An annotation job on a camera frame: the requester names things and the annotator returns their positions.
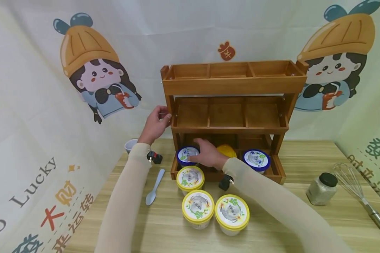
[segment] yellow lid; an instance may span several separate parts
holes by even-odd
[[[249,223],[249,207],[238,196],[224,195],[217,201],[215,216],[218,223],[225,229],[239,231]]]
[[[204,184],[204,173],[197,166],[187,166],[179,170],[176,176],[179,189],[186,192],[200,189]]]
[[[224,154],[224,155],[226,155],[228,157],[236,157],[235,150],[233,150],[233,148],[231,146],[227,145],[227,144],[223,144],[221,146],[218,146],[217,150],[220,153],[222,153],[222,154]]]
[[[183,199],[182,211],[184,218],[190,223],[204,223],[214,214],[214,200],[203,190],[189,192]]]

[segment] black clip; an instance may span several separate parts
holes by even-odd
[[[224,175],[224,178],[219,182],[218,187],[225,192],[229,189],[230,184],[234,184],[232,176]]]
[[[162,162],[163,156],[151,150],[146,155],[146,158],[149,160],[149,162],[153,162],[154,164],[160,164]]]

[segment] beige arm sleeve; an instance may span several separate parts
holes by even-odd
[[[138,143],[115,184],[100,227],[96,253],[131,253],[135,221],[145,181],[152,167],[146,159],[150,146]]]
[[[256,200],[262,208],[293,231],[306,253],[349,253],[352,250],[329,224],[299,197],[283,186],[255,172],[236,158],[223,171],[232,176],[234,186]]]

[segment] blue lid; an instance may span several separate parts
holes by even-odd
[[[190,162],[189,160],[187,160],[187,157],[193,156],[193,155],[199,155],[199,154],[200,154],[200,151],[196,147],[193,147],[193,146],[182,147],[176,153],[177,162],[180,163],[180,165],[182,166],[196,165],[197,163]]]
[[[242,160],[254,171],[262,172],[270,166],[270,157],[259,149],[251,149],[243,153]]]

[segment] wooden shelf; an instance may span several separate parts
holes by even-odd
[[[216,147],[228,144],[238,158],[248,149],[260,149],[271,161],[264,175],[283,184],[286,175],[278,154],[307,70],[306,62],[289,60],[163,66],[160,75],[166,105],[173,115],[176,151],[195,145],[193,138],[207,139]],[[224,177],[215,168],[201,169],[206,181],[218,182]],[[174,159],[173,180],[178,171]]]
[[[164,70],[167,96],[300,93],[307,78],[290,60],[181,64]]]
[[[172,131],[283,134],[289,129],[283,96],[176,98]]]
[[[270,154],[272,143],[269,135],[256,135],[255,137],[251,137],[251,135],[243,134],[181,134],[180,140],[182,140],[183,146],[197,146],[197,144],[193,142],[194,138],[205,138],[216,147],[221,144],[228,144],[235,149],[236,154],[240,159],[242,159],[243,153],[249,149],[260,149],[265,153]],[[217,171],[215,168],[203,165],[200,165],[200,168],[204,172],[206,181],[219,182],[224,177],[224,173],[222,171]],[[181,167],[177,163],[177,160],[174,159],[171,168],[171,177],[173,180],[176,180],[177,173],[180,169]],[[284,183],[286,174],[284,173],[277,155],[270,155],[270,167],[265,171],[264,176],[272,179],[278,184]]]

